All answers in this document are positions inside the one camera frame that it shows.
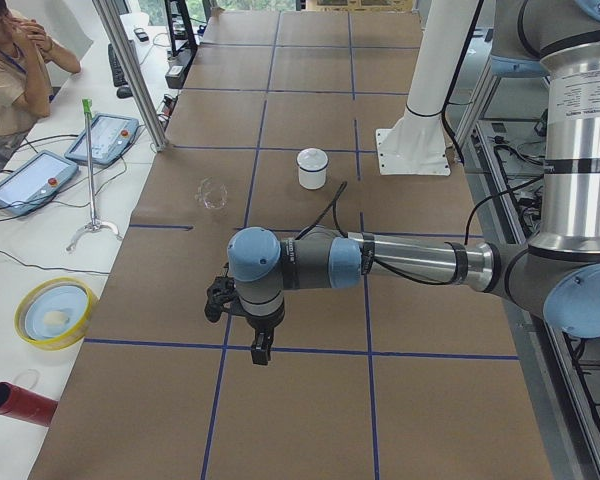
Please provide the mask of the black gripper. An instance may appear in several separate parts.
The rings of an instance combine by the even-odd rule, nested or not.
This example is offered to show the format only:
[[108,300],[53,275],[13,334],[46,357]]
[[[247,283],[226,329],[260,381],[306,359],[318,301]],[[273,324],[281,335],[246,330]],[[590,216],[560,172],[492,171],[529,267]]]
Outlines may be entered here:
[[250,347],[254,365],[268,365],[271,360],[272,331],[283,321],[283,306],[267,315],[246,314],[247,323],[255,330]]

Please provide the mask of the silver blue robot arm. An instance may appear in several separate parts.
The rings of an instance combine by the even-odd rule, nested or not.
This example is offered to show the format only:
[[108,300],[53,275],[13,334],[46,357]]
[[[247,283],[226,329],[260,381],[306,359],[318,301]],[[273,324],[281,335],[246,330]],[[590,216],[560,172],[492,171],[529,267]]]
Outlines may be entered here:
[[550,79],[544,196],[523,245],[433,243],[309,227],[279,239],[236,233],[205,314],[244,317],[252,360],[270,361],[288,290],[348,288],[386,270],[425,285],[465,284],[500,296],[579,338],[600,337],[600,1],[500,1],[492,50],[502,75]]

